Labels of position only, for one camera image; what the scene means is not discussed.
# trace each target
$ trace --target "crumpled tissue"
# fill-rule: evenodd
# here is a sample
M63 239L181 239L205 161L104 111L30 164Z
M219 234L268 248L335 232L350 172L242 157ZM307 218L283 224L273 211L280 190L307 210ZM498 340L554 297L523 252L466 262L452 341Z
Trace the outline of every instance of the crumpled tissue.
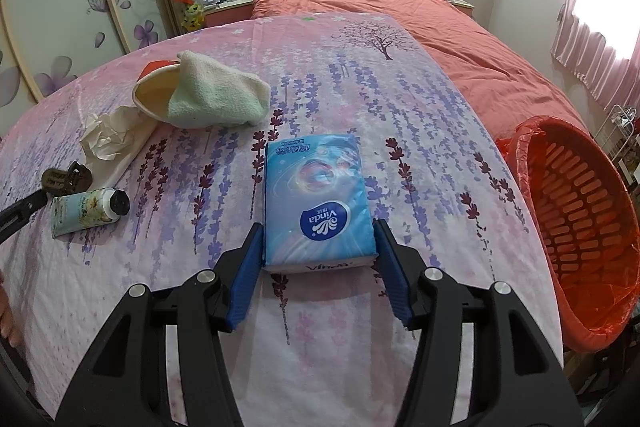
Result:
M87 115L80 145L94 182L89 190L114 187L153 133L157 120L136 107Z

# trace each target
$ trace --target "black cap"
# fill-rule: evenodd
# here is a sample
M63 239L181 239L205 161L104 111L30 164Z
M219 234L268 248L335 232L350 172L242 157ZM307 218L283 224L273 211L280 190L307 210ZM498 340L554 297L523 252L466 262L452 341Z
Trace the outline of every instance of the black cap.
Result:
M129 197L124 190L116 190L109 200L111 210L119 216L129 214Z

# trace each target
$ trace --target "red plastic basket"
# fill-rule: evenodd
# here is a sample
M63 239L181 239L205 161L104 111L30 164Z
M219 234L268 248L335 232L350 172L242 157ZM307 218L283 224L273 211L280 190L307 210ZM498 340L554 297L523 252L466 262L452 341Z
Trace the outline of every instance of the red plastic basket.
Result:
M507 157L545 245L565 345L604 349L640 293L640 233L625 185L596 142L559 118L518 126Z

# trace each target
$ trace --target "silver screw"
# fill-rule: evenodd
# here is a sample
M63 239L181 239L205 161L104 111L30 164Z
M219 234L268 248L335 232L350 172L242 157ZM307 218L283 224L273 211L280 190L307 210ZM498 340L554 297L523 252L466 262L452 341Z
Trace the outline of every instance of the silver screw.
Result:
M129 288L129 295L132 297L142 297L145 294L146 288L143 284L135 284Z
M215 278L216 278L216 274L213 273L211 270L203 270L200 273L198 273L198 282L201 282L201 283L211 282Z
M506 282L498 281L494 284L495 290L502 295L509 295L511 293L511 286L509 286Z
M424 276L429 280L439 281L440 279L442 279L442 272L437 268L431 266L424 271Z

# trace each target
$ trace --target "tissue pack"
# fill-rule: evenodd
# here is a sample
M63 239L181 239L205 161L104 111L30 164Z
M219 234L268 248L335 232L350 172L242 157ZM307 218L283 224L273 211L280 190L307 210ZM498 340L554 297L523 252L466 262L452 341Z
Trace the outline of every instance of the tissue pack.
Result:
M267 271L347 268L376 256L360 155L350 134L271 142L265 209Z

